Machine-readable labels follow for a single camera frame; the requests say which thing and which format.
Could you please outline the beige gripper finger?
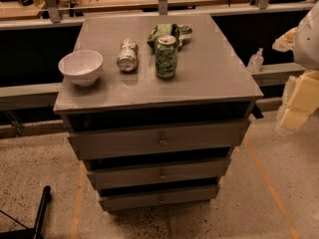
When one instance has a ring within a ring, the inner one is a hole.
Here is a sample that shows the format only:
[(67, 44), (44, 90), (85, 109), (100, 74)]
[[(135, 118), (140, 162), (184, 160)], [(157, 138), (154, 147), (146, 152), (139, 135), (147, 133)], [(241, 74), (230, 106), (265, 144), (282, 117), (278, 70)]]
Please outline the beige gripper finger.
[(278, 52), (293, 51), (295, 46), (295, 35), (297, 28), (292, 28), (280, 36), (272, 45), (272, 49)]

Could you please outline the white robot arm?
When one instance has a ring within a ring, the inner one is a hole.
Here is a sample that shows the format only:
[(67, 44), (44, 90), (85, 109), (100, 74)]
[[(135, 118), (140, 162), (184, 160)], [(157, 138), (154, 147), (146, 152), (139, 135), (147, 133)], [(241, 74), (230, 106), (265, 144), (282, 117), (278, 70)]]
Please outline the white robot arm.
[(280, 36), (272, 45), (279, 52), (293, 52), (294, 62), (309, 70), (319, 70), (319, 2), (299, 25)]

